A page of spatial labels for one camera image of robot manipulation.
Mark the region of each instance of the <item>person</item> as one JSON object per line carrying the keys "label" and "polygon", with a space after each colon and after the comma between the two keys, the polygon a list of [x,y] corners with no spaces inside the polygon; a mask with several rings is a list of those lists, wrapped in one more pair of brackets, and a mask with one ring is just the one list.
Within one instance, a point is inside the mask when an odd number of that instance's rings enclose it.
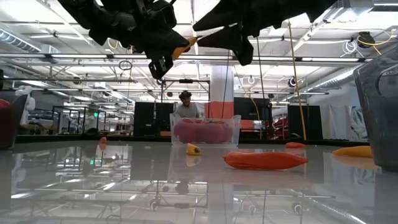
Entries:
{"label": "person", "polygon": [[181,118],[199,118],[199,111],[195,103],[191,103],[192,94],[187,90],[180,94],[182,104],[177,107],[175,113]]}

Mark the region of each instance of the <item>gray shirt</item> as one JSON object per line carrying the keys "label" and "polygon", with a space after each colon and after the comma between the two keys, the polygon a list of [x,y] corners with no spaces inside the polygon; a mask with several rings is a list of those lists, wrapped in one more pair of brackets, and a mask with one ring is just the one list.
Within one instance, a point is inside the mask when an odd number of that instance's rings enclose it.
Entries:
{"label": "gray shirt", "polygon": [[180,115],[181,118],[196,118],[199,114],[195,103],[190,103],[189,106],[180,105],[175,110],[175,113]]}

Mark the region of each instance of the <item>yellow pole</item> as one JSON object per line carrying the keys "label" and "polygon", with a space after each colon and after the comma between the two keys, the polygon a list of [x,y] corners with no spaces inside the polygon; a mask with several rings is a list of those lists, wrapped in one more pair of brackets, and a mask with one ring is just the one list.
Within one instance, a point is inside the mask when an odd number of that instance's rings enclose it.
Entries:
{"label": "yellow pole", "polygon": [[292,48],[292,59],[293,59],[293,68],[294,68],[294,81],[296,82],[296,92],[297,92],[297,97],[298,97],[298,105],[300,106],[300,114],[301,114],[301,124],[303,127],[303,137],[304,141],[307,140],[307,134],[305,132],[305,122],[304,122],[304,114],[303,114],[303,107],[301,104],[301,98],[300,98],[300,90],[299,90],[299,83],[297,81],[297,71],[296,71],[296,62],[294,58],[294,48],[293,48],[293,37],[292,37],[292,25],[289,21],[289,33],[290,33],[290,46]]}

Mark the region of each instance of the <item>dark hair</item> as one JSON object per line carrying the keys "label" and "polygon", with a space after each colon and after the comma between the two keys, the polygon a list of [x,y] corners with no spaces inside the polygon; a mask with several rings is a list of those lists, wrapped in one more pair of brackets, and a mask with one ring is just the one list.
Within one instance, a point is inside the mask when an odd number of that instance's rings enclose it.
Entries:
{"label": "dark hair", "polygon": [[182,99],[187,99],[187,98],[189,98],[189,97],[191,97],[192,96],[192,93],[190,93],[190,92],[188,92],[187,90],[185,90],[185,91],[183,91],[181,94],[180,94],[180,100],[182,100]]}

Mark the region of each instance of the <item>clear plastic container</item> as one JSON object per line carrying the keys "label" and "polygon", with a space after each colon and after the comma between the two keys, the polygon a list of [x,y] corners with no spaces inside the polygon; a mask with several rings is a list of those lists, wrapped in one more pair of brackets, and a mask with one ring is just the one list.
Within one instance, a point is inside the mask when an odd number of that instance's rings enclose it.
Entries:
{"label": "clear plastic container", "polygon": [[231,119],[191,119],[170,114],[172,144],[219,144],[239,143],[241,116]]}
{"label": "clear plastic container", "polygon": [[398,47],[354,71],[374,162],[398,171]]}

